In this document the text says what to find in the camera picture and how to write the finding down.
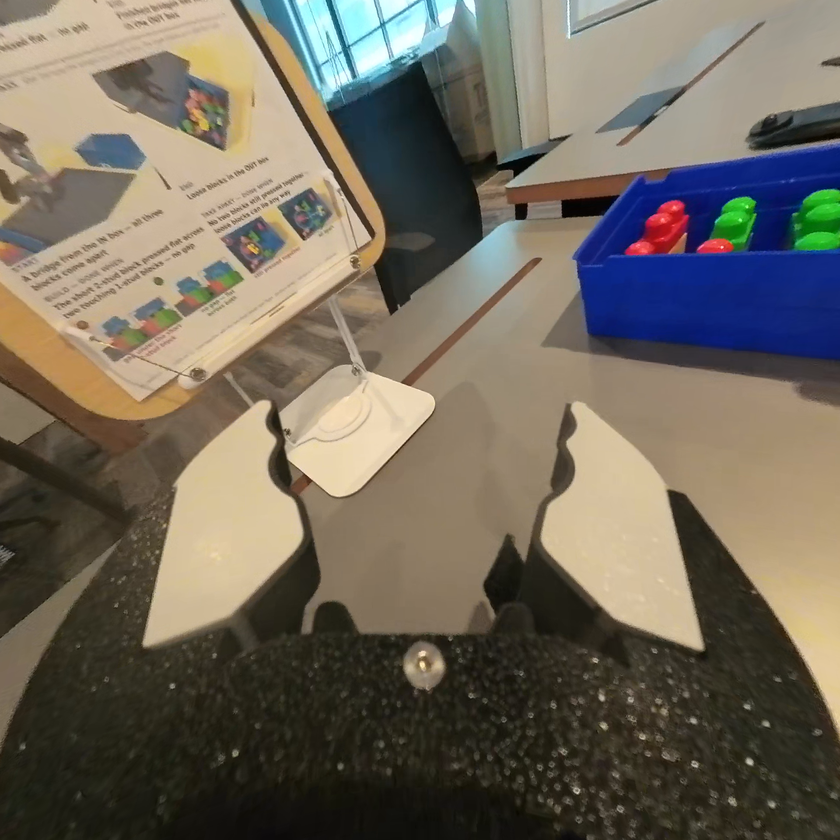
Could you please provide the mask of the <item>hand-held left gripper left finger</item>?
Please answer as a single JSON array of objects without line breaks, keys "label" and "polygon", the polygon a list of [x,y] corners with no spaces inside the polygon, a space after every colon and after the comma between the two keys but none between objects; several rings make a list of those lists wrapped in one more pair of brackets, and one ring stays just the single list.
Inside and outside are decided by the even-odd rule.
[{"label": "hand-held left gripper left finger", "polygon": [[249,408],[185,467],[158,569],[144,648],[225,631],[249,650],[301,634],[321,572],[274,403]]}]

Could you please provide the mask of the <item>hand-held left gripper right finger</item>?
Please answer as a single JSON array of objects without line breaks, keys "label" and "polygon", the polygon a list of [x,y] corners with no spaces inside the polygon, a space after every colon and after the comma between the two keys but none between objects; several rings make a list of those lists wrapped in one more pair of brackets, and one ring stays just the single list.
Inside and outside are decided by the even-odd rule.
[{"label": "hand-held left gripper right finger", "polygon": [[590,648],[628,635],[692,654],[707,649],[668,486],[583,402],[563,411],[521,601],[538,631]]}]

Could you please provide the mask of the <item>blue plastic bin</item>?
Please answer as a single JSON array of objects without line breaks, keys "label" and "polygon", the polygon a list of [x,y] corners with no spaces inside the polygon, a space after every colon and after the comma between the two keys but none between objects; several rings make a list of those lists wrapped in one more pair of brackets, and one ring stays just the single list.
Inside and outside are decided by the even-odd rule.
[{"label": "blue plastic bin", "polygon": [[[588,333],[837,361],[838,249],[794,250],[791,219],[838,175],[834,142],[637,177],[574,253]],[[747,249],[698,254],[738,197],[756,202]],[[685,205],[687,252],[626,255],[669,199]]]}]

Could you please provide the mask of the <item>small green mega block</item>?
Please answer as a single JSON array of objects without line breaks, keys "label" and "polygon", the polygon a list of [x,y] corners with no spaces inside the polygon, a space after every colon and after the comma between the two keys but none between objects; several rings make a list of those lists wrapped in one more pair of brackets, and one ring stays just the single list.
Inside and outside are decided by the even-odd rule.
[{"label": "small green mega block", "polygon": [[709,240],[726,240],[735,252],[749,250],[757,220],[757,203],[750,196],[735,196],[723,204]]}]

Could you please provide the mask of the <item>large green mega block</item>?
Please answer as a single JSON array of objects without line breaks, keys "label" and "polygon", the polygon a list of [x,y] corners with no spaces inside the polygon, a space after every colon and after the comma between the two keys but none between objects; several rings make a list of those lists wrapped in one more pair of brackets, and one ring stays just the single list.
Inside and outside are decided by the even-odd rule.
[{"label": "large green mega block", "polygon": [[838,248],[839,190],[825,188],[807,194],[794,210],[788,245],[794,250]]}]

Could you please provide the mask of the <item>black chair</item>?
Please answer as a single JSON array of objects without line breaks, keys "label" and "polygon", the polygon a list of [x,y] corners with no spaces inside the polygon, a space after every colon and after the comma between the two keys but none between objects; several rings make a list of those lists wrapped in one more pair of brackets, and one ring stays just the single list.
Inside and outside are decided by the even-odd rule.
[{"label": "black chair", "polygon": [[476,186],[419,60],[350,85],[328,111],[383,215],[374,271],[394,313],[481,241]]}]

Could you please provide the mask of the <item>dark grey table panel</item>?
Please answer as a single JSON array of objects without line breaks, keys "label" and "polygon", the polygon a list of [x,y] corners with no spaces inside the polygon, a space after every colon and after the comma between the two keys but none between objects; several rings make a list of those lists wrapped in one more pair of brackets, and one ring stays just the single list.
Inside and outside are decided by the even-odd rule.
[{"label": "dark grey table panel", "polygon": [[667,107],[682,92],[682,87],[672,87],[646,93],[628,104],[616,116],[603,124],[597,133],[639,128]]}]

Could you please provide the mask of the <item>black device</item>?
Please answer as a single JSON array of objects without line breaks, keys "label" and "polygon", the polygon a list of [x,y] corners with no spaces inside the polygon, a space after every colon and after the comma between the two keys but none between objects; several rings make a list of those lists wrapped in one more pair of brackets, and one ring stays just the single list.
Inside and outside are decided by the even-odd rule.
[{"label": "black device", "polygon": [[768,114],[750,129],[746,141],[754,150],[824,142],[839,138],[839,102]]}]

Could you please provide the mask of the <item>pale cardboard box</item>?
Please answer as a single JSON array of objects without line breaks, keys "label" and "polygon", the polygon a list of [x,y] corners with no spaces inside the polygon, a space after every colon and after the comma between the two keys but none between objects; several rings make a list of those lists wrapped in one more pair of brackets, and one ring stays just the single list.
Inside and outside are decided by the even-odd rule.
[{"label": "pale cardboard box", "polygon": [[469,164],[495,153],[476,16],[458,1],[445,26],[428,28],[418,56],[461,157]]}]

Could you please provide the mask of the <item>window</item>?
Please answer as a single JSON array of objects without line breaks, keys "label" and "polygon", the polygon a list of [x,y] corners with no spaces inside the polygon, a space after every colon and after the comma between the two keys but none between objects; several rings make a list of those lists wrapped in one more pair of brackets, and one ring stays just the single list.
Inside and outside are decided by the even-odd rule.
[{"label": "window", "polygon": [[317,82],[335,89],[414,51],[456,1],[292,1]]}]

